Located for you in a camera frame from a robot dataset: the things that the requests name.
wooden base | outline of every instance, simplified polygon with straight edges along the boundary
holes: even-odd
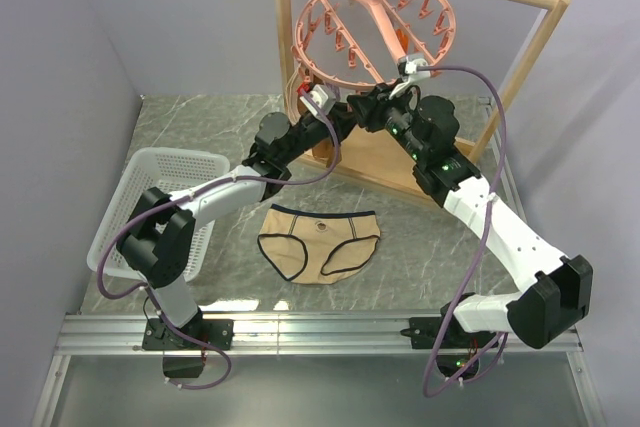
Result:
[[[456,146],[468,155],[473,142],[458,139]],[[408,200],[433,203],[416,184],[413,177],[415,162],[387,132],[370,134],[356,127],[344,142],[341,153],[342,161],[332,175],[337,174],[363,187]],[[314,158],[311,152],[305,153],[299,160],[306,165],[326,169],[326,160]]]

white plastic basket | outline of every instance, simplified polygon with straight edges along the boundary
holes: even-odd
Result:
[[[229,172],[229,160],[216,154],[195,150],[150,147],[140,149],[129,161],[120,183],[102,218],[91,249],[87,255],[89,268],[98,268],[100,257],[118,231],[127,223],[140,195],[150,187],[164,192],[182,190],[207,182]],[[188,281],[200,272],[214,222],[194,233],[189,262],[184,271]],[[104,272],[114,277],[140,280],[124,258],[115,250],[111,252]]]

wall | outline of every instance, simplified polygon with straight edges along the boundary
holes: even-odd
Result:
[[[90,1],[139,92],[281,90],[274,0]],[[306,1],[293,0],[294,17]],[[503,0],[450,2],[459,30],[449,62],[479,68],[500,83],[538,11]],[[376,46],[372,57],[387,62],[382,43]],[[485,92],[465,76],[434,82],[438,91]]]
[[[0,0],[0,395],[28,425],[139,109],[86,0]]]
[[[579,332],[609,425],[640,425],[640,13],[574,0],[508,115],[527,217],[594,266]]]

beige underwear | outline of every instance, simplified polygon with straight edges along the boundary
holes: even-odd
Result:
[[[258,247],[284,280],[333,284],[364,267],[379,240],[373,211],[313,214],[273,204]]]

wooden rack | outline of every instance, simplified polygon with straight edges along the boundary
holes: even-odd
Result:
[[[504,90],[500,93],[505,109],[509,109],[513,103],[542,49],[571,3],[571,0],[509,1],[544,9],[546,15],[527,45],[511,78],[505,84]],[[285,92],[286,83],[294,73],[291,53],[293,45],[291,0],[276,0],[276,17],[282,91]],[[477,162],[496,131],[499,121],[497,112],[494,110],[477,140],[457,139],[456,144],[460,151],[472,162]],[[314,157],[312,153],[305,154],[301,160],[314,166],[326,165],[325,159]],[[335,173],[368,187],[413,199],[430,200],[417,186],[412,169],[413,160],[386,132],[369,134],[356,128],[342,146],[341,162]]]

